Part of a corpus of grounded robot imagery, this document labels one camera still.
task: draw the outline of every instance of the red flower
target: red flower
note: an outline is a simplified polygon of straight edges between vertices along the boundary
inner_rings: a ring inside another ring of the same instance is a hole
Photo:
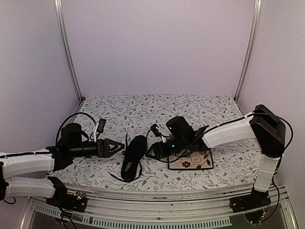
[[[190,163],[190,162],[187,162],[187,161],[184,161],[184,162],[182,163],[182,166],[183,166],[183,167],[186,167],[186,168],[188,168],[190,165],[191,165],[191,163]]]

